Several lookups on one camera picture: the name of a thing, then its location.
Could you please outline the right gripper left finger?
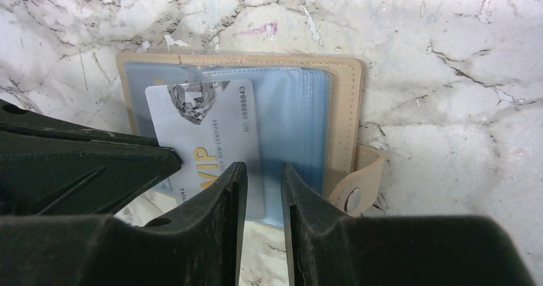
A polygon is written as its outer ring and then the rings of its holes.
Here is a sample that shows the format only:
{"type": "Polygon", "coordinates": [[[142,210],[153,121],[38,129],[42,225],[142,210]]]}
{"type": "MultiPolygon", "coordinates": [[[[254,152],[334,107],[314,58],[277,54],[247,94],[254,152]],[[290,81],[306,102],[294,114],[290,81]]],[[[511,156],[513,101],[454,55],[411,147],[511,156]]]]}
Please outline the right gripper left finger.
{"type": "Polygon", "coordinates": [[[111,215],[1,219],[2,285],[237,285],[248,172],[232,163],[144,226],[111,215]]]}

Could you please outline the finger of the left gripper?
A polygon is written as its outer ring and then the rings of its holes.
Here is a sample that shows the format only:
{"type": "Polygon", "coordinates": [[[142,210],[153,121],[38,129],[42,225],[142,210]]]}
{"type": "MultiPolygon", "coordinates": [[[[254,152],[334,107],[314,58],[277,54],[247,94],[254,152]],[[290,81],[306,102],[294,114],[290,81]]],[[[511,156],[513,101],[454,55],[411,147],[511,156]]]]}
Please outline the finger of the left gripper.
{"type": "Polygon", "coordinates": [[[1,102],[1,214],[114,214],[181,169],[155,139],[1,102]]]}

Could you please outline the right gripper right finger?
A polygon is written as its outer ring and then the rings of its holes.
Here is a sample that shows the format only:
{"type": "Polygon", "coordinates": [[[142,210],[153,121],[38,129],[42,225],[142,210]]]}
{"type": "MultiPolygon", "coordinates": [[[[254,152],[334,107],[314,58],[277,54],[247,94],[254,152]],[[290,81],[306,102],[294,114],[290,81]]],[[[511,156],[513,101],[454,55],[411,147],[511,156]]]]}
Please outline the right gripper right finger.
{"type": "Polygon", "coordinates": [[[533,285],[507,233],[482,216],[355,218],[294,167],[281,180],[292,285],[533,285]]]}

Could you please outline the beige card holder wallet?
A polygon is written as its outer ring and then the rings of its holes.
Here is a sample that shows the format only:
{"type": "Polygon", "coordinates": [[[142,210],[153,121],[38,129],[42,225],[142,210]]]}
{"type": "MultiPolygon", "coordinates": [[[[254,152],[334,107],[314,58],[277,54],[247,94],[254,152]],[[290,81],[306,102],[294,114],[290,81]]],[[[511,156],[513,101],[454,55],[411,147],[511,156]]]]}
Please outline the beige card holder wallet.
{"type": "MultiPolygon", "coordinates": [[[[252,82],[265,215],[249,221],[282,228],[280,178],[286,163],[312,190],[351,216],[360,216],[376,201],[384,156],[356,142],[360,60],[120,53],[116,61],[133,132],[157,142],[145,94],[148,87],[235,79],[252,82]]],[[[167,180],[155,190],[176,201],[167,180]]]]}

